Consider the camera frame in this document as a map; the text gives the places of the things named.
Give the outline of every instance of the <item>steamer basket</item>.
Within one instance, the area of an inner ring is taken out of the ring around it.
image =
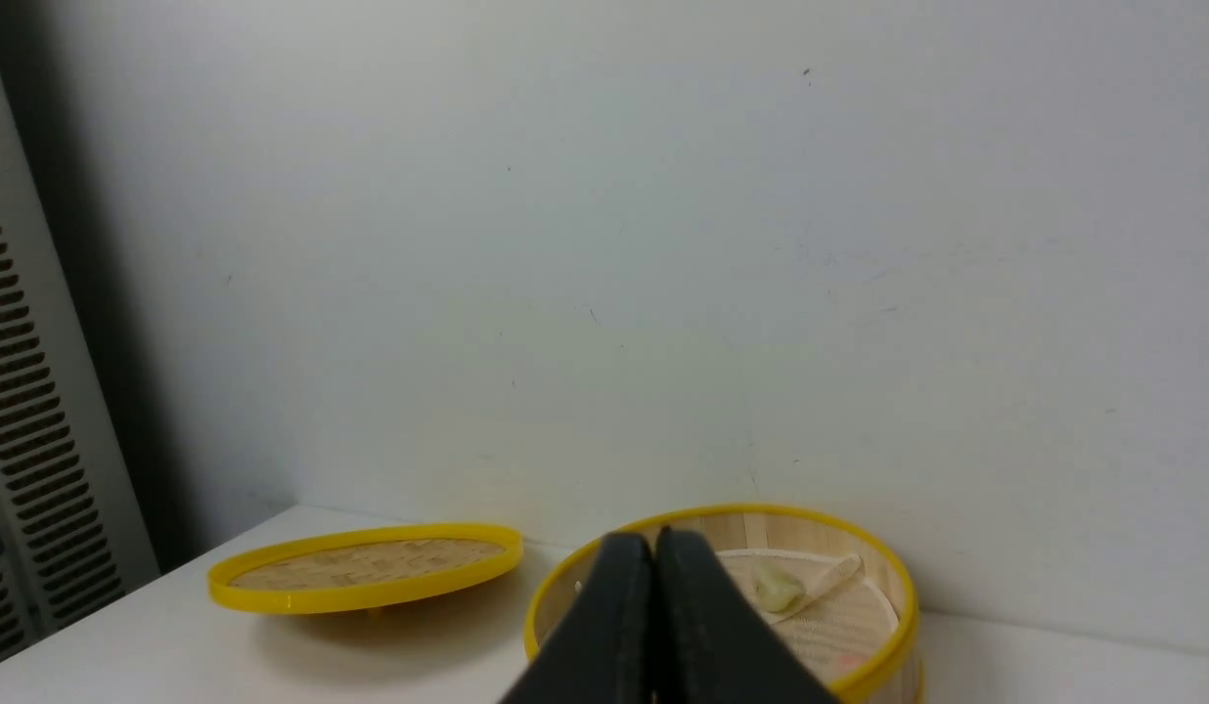
[[[822,600],[815,601],[799,616],[775,624],[774,628],[797,656],[805,660],[806,667],[816,671],[814,660],[806,659],[811,658],[806,652],[810,641],[808,636],[814,636],[812,640],[818,641],[823,650],[825,647],[840,650],[841,645],[835,641],[838,636],[833,631],[843,619],[851,619],[854,606],[849,604],[848,589],[872,589],[872,593],[879,596],[878,607],[886,610],[886,605],[890,605],[893,610],[895,630],[890,636],[886,634],[879,636],[877,650],[858,668],[838,679],[828,679],[823,674],[822,680],[845,704],[919,704],[922,700],[921,663],[914,646],[918,640],[918,596],[903,562],[880,539],[838,518],[805,512],[802,508],[771,507],[764,503],[730,503],[666,513],[663,517],[646,518],[619,530],[640,532],[653,541],[663,526],[701,532],[718,553],[744,549],[750,553],[792,556],[858,555],[861,570],[855,575],[856,584],[844,584],[840,592],[827,594],[825,598],[829,600],[827,605]],[[574,583],[586,579],[591,572],[598,543],[596,539],[579,548],[556,565],[543,581],[531,601],[525,622],[525,650],[528,658],[534,659],[539,646],[573,605],[577,596]],[[733,559],[724,558],[724,562],[727,571],[737,578],[740,570],[739,565],[730,565]],[[837,607],[849,611],[829,611]],[[792,621],[796,619],[804,619],[806,623],[793,624]],[[798,628],[805,629],[805,636],[802,636],[800,641],[793,636]],[[820,628],[823,633],[815,633]],[[843,645],[843,651],[850,650],[852,650],[850,645]]]

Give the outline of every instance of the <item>woven bamboo lid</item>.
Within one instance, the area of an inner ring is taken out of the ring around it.
[[[272,544],[209,570],[230,610],[324,614],[439,596],[497,578],[522,560],[522,536],[480,524],[399,526]]]

